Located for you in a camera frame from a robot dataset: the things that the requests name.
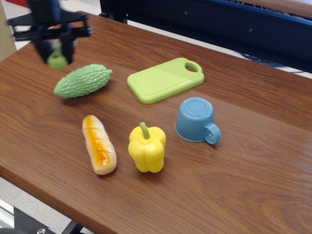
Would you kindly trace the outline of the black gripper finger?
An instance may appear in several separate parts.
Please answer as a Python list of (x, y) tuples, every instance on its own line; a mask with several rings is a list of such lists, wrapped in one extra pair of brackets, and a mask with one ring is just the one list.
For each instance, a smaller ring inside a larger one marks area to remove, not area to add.
[(71, 64), (73, 62), (76, 39), (72, 32), (66, 32), (61, 34), (60, 41), (62, 54), (65, 56), (67, 63)]
[(47, 63), (49, 56), (52, 54), (52, 47), (49, 40), (37, 39), (33, 41), (35, 49), (41, 56), (42, 60)]

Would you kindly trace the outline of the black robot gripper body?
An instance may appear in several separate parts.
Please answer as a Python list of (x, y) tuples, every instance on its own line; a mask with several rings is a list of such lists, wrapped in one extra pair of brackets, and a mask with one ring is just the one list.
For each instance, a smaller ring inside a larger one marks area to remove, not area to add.
[(76, 39), (89, 37), (92, 33), (86, 14), (66, 11), (58, 0), (29, 0), (27, 3), (30, 13), (7, 20), (15, 41), (60, 39), (63, 36)]

